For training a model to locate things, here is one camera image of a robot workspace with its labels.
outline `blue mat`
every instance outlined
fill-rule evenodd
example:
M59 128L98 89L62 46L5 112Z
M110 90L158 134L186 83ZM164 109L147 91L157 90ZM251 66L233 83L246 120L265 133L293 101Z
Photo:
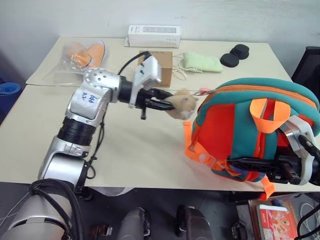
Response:
M0 84L0 113L7 115L21 94L21 86L15 82Z

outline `plush toy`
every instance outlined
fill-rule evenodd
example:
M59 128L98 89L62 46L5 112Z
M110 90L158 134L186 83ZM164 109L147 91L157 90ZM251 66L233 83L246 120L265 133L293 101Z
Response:
M197 100L198 98L192 96L188 89L180 89L173 96L165 99L165 101L170 102L175 108L166 112L174 119L186 120L194 112Z

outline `white box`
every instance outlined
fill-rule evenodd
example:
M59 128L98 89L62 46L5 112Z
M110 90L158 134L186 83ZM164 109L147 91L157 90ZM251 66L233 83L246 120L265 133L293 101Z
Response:
M129 47L179 48L180 26L130 25Z

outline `gray tile floor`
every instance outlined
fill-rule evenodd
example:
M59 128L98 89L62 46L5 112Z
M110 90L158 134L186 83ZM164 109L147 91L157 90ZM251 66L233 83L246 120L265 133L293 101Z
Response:
M27 192L25 184L0 182L0 218L18 202ZM112 236L106 240L116 239L120 223L130 210L143 207L151 215L152 240L178 240L174 234L175 215L179 205L194 206L210 222L211 230L217 240L232 239L231 226L238 220L234 203L228 203L227 192L135 188L127 194L106 197L98 192L89 202L80 201L83 217L87 227L95 224L110 224ZM13 218L9 218L0 229L0 236L6 231Z

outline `black chair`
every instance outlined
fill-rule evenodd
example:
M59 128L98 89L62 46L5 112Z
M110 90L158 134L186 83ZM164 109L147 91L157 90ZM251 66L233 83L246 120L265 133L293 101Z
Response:
M320 101L320 47L307 46L292 81L310 89Z

